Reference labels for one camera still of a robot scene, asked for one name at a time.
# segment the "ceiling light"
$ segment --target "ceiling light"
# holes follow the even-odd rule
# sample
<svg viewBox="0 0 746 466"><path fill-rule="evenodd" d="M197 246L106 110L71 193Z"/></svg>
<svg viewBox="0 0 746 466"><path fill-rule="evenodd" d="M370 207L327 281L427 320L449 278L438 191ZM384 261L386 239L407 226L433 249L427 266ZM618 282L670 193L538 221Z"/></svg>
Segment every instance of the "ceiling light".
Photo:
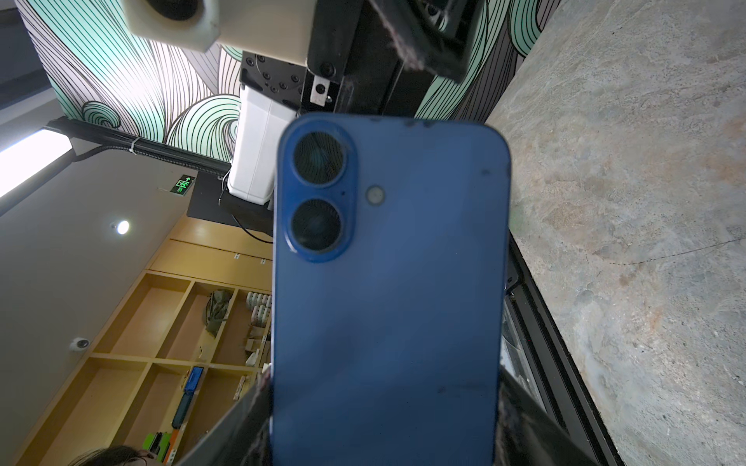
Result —
<svg viewBox="0 0 746 466"><path fill-rule="evenodd" d="M0 196L72 149L64 134L40 130L0 152Z"/></svg>
<svg viewBox="0 0 746 466"><path fill-rule="evenodd" d="M127 233L130 230L130 222L122 220L116 225L116 232L120 235Z"/></svg>

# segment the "smartphone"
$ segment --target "smartphone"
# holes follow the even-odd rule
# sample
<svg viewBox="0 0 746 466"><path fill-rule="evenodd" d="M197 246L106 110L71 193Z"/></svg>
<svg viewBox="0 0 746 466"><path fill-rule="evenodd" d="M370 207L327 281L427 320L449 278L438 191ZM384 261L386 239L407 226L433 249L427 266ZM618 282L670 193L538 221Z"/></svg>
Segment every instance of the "smartphone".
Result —
<svg viewBox="0 0 746 466"><path fill-rule="evenodd" d="M509 196L489 127L313 113L286 129L274 464L492 464Z"/></svg>

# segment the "green exit sign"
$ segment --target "green exit sign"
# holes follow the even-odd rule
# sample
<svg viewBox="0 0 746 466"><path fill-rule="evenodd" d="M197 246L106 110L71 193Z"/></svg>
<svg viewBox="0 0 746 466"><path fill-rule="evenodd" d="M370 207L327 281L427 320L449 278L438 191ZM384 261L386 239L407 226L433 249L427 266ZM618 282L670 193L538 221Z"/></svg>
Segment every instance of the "green exit sign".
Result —
<svg viewBox="0 0 746 466"><path fill-rule="evenodd" d="M195 178L196 177L190 177L186 174L181 175L179 181L177 181L174 187L171 188L171 192L175 192L180 196L185 195L189 187L192 185L192 183L194 183Z"/></svg>

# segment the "metal frame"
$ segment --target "metal frame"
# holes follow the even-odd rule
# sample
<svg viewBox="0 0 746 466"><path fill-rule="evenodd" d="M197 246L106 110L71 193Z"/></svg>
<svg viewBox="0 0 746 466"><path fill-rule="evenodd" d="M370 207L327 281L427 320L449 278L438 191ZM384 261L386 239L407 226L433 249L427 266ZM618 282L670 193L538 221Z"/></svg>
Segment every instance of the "metal frame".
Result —
<svg viewBox="0 0 746 466"><path fill-rule="evenodd" d="M308 71L339 84L365 0L318 0L308 45Z"/></svg>
<svg viewBox="0 0 746 466"><path fill-rule="evenodd" d="M549 417L600 466L623 465L557 325L510 237L507 298L529 366Z"/></svg>
<svg viewBox="0 0 746 466"><path fill-rule="evenodd" d="M76 137L125 151L130 150L135 154L205 171L216 176L223 176L231 169L230 163L223 162L222 160L205 157L149 139L135 137L107 127L93 125L80 120L71 120L65 116L50 121L45 127L68 137Z"/></svg>
<svg viewBox="0 0 746 466"><path fill-rule="evenodd" d="M373 7L364 3L334 112L381 114L389 102L401 68L389 32Z"/></svg>
<svg viewBox="0 0 746 466"><path fill-rule="evenodd" d="M430 21L418 0L370 0L392 32L394 46L405 57L407 68L424 70L461 82L468 71L483 0L454 0L447 3L445 30Z"/></svg>

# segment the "swirl pattern wall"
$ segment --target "swirl pattern wall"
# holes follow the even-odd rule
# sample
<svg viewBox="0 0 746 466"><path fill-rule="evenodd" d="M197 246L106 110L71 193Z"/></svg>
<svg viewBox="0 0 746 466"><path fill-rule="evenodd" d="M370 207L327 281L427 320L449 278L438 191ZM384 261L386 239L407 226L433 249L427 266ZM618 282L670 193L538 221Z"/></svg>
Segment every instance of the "swirl pattern wall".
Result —
<svg viewBox="0 0 746 466"><path fill-rule="evenodd" d="M65 114L230 162L241 51L133 36L120 1L16 0ZM435 78L417 116L484 122L559 2L487 0L466 79Z"/></svg>

